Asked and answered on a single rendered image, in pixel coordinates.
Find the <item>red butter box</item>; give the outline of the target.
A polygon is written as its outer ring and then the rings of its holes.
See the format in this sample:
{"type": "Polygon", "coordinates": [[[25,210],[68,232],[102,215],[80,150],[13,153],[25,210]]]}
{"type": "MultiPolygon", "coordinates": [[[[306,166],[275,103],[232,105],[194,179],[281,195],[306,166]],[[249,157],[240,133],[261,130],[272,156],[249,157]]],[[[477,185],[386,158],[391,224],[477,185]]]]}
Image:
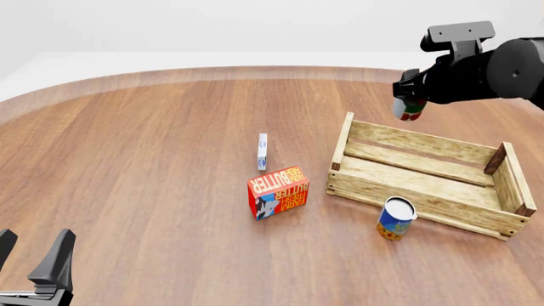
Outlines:
{"type": "Polygon", "coordinates": [[[299,166],[247,181],[248,203],[258,221],[307,203],[309,180],[299,166]]]}

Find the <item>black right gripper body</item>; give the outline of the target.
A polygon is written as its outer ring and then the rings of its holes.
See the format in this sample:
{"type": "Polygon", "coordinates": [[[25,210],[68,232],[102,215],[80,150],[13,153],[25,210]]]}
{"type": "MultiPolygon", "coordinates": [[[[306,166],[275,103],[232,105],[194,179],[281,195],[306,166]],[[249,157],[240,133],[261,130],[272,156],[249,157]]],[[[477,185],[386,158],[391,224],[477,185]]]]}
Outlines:
{"type": "Polygon", "coordinates": [[[411,69],[404,71],[400,80],[416,79],[422,81],[419,91],[422,99],[432,103],[444,103],[445,96],[439,91],[439,83],[445,75],[445,68],[428,68],[426,71],[411,69]]]}

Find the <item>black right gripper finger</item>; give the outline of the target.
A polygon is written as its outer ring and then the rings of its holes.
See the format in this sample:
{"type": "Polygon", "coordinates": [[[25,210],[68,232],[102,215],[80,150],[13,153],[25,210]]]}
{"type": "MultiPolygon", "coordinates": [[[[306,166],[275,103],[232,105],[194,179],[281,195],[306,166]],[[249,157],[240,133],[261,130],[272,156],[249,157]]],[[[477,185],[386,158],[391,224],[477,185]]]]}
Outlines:
{"type": "Polygon", "coordinates": [[[397,81],[393,83],[393,96],[404,101],[418,101],[422,98],[421,86],[422,81],[416,79],[397,81]]]}

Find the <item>small white blue box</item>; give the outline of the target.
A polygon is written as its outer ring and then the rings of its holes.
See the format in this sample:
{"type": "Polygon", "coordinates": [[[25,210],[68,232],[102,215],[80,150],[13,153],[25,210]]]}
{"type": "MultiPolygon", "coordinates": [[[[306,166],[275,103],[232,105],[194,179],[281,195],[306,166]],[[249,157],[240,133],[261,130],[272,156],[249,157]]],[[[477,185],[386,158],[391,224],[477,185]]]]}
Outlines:
{"type": "Polygon", "coordinates": [[[268,135],[266,133],[259,134],[258,139],[258,170],[264,171],[267,168],[267,148],[268,135]]]}

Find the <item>wooden slat tray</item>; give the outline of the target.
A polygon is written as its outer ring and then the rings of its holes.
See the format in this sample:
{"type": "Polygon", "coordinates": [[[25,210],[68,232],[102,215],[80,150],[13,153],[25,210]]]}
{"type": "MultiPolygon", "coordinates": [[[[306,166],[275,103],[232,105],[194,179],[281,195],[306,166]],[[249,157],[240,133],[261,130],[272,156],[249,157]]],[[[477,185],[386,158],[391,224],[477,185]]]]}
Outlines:
{"type": "Polygon", "coordinates": [[[359,122],[345,116],[326,193],[383,206],[390,196],[420,218],[506,241],[536,213],[513,145],[499,147],[359,122]]]}

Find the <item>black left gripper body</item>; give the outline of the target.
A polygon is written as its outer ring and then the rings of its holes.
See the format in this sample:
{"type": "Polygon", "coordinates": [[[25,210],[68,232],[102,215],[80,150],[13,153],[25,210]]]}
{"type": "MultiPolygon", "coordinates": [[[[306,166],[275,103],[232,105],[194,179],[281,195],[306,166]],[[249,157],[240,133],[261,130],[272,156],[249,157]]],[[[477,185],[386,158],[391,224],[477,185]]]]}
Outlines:
{"type": "Polygon", "coordinates": [[[56,287],[32,291],[0,292],[0,306],[70,306],[73,293],[56,287]]]}

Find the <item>blue soup can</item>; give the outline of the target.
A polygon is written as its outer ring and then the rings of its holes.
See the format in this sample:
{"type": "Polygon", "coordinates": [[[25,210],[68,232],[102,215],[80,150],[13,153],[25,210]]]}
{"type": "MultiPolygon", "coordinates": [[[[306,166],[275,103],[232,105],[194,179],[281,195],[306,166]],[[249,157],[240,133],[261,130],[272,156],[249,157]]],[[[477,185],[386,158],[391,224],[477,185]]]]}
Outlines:
{"type": "Polygon", "coordinates": [[[382,207],[376,229],[383,238],[397,241],[405,236],[411,222],[417,219],[415,206],[405,198],[392,196],[382,207]]]}

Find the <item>tomato sauce can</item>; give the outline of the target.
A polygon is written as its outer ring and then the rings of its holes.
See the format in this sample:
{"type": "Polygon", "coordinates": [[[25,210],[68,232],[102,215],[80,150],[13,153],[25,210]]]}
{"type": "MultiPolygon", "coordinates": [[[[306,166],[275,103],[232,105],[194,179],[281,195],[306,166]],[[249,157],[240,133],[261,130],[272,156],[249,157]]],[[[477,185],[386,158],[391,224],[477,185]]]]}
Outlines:
{"type": "Polygon", "coordinates": [[[403,122],[414,122],[421,116],[427,101],[409,96],[394,97],[393,113],[403,122]]]}

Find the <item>flat plate on black stalk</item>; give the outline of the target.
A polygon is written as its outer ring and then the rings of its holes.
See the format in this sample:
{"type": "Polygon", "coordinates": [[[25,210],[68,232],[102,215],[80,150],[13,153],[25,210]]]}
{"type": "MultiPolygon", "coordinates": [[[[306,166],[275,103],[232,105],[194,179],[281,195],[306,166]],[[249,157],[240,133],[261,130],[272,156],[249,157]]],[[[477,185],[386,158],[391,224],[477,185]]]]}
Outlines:
{"type": "Polygon", "coordinates": [[[435,25],[427,29],[420,42],[426,53],[449,51],[452,62],[482,53],[482,43],[495,37],[490,21],[464,22],[451,25],[435,25]]]}

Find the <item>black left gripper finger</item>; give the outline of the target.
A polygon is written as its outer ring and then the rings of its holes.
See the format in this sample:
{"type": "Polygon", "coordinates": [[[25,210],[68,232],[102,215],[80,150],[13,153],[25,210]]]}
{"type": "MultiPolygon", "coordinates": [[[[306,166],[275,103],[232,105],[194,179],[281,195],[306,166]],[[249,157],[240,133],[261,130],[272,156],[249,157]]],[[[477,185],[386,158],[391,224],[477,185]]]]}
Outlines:
{"type": "Polygon", "coordinates": [[[76,235],[60,231],[42,262],[28,275],[36,291],[73,290],[71,268],[76,235]]]}
{"type": "Polygon", "coordinates": [[[18,236],[10,229],[0,231],[0,271],[3,268],[9,254],[14,249],[18,236]]]}

